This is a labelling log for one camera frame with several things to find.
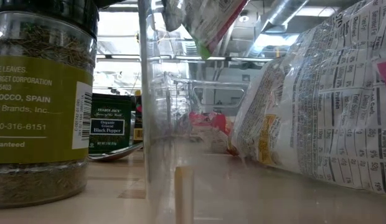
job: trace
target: nutrition facts label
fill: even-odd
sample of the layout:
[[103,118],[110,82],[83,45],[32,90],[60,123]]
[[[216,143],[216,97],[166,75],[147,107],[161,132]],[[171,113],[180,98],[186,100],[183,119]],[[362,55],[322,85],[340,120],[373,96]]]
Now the nutrition facts label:
[[301,173],[386,193],[386,84],[371,60],[384,18],[386,1],[358,3],[317,26],[293,64],[290,146]]

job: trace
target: black jar lid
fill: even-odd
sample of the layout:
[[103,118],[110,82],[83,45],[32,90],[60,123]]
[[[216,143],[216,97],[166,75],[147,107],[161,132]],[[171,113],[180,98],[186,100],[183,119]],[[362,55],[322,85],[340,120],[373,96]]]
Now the black jar lid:
[[32,12],[69,22],[95,40],[99,10],[93,0],[0,0],[0,12]]

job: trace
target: green label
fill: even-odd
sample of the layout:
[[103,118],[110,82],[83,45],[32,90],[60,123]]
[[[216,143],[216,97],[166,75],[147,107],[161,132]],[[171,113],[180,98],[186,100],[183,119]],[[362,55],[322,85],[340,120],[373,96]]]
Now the green label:
[[92,82],[51,60],[0,56],[0,163],[87,156]]
[[128,147],[131,102],[93,97],[89,154],[102,154]]

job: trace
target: barcode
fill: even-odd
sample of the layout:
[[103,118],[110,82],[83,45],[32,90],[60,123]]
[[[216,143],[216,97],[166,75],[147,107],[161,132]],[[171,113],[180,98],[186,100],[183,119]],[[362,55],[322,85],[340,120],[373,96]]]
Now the barcode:
[[133,130],[133,139],[134,140],[143,140],[143,129],[136,128]]
[[89,145],[92,108],[92,86],[77,82],[73,122],[72,149],[86,149]]
[[91,128],[92,93],[85,92],[83,97],[83,120],[81,141],[89,141]]

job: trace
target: yellow label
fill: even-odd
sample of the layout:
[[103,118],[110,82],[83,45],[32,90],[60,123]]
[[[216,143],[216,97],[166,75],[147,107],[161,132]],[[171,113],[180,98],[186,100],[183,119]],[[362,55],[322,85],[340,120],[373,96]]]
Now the yellow label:
[[0,56],[0,163],[86,157],[92,81],[51,60]]
[[260,140],[258,143],[259,161],[266,165],[273,164],[269,149],[269,130],[275,118],[276,116],[273,114],[266,115],[260,131]]
[[135,128],[133,130],[133,139],[134,140],[143,140],[143,129],[142,128]]

